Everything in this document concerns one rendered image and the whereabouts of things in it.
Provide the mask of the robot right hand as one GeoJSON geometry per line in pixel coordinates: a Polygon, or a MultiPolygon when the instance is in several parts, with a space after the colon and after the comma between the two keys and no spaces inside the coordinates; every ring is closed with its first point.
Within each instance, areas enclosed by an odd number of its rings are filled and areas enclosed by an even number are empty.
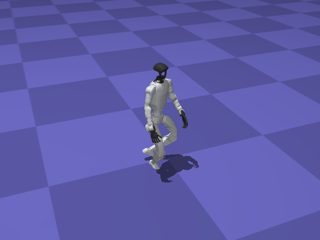
{"type": "Polygon", "coordinates": [[[155,132],[156,131],[156,129],[155,129],[155,126],[153,125],[153,129],[154,130],[152,130],[152,131],[150,131],[150,137],[151,137],[151,140],[152,140],[152,142],[154,143],[159,143],[159,142],[161,142],[161,140],[159,140],[159,138],[158,138],[158,136],[160,137],[160,138],[162,138],[160,135],[158,135],[157,134],[157,132],[155,132]]]}

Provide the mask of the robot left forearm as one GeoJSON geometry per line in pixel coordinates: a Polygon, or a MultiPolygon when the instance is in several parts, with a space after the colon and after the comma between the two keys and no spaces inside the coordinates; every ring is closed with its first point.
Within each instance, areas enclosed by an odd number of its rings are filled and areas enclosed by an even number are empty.
{"type": "MultiPolygon", "coordinates": [[[[175,106],[175,108],[176,108],[176,110],[178,111],[178,114],[179,115],[182,115],[181,114],[181,110],[183,110],[182,109],[182,107],[181,107],[181,105],[180,105],[180,103],[179,103],[179,101],[178,101],[178,99],[177,99],[177,97],[176,97],[176,99],[175,100],[173,100],[173,102],[172,102],[173,104],[174,104],[174,106],[175,106]]],[[[184,110],[183,110],[184,111],[184,110]]],[[[184,111],[185,112],[185,111],[184,111]]]]}

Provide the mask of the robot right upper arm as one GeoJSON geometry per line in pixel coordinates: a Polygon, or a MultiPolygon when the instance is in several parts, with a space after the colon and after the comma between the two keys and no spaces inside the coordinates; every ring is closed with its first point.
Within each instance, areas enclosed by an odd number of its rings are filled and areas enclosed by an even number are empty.
{"type": "Polygon", "coordinates": [[[152,112],[153,108],[150,106],[150,103],[152,102],[153,95],[155,94],[155,92],[156,92],[156,86],[155,85],[150,85],[150,86],[148,86],[146,88],[146,90],[145,90],[146,96],[145,96],[144,111],[145,111],[146,107],[150,107],[151,112],[152,112]]]}

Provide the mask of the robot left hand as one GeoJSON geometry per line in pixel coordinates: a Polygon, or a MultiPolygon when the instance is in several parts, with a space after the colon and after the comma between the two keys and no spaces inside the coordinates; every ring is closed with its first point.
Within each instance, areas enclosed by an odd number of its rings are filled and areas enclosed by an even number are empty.
{"type": "Polygon", "coordinates": [[[181,112],[181,117],[182,117],[182,121],[183,121],[183,127],[182,128],[186,128],[187,126],[188,126],[188,120],[187,120],[187,118],[186,118],[186,116],[185,116],[185,113],[184,113],[184,111],[183,110],[181,110],[180,111],[181,112]]]}

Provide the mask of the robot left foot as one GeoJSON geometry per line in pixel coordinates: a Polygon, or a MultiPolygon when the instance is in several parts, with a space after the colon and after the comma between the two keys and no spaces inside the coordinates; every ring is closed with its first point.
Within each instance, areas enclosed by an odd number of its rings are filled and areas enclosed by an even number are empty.
{"type": "Polygon", "coordinates": [[[148,148],[144,148],[143,150],[142,150],[142,152],[144,153],[144,154],[147,154],[147,155],[150,155],[150,156],[152,156],[153,157],[153,155],[154,155],[154,151],[152,151],[152,152],[149,152],[149,150],[150,150],[150,148],[148,149],[148,148]]]}

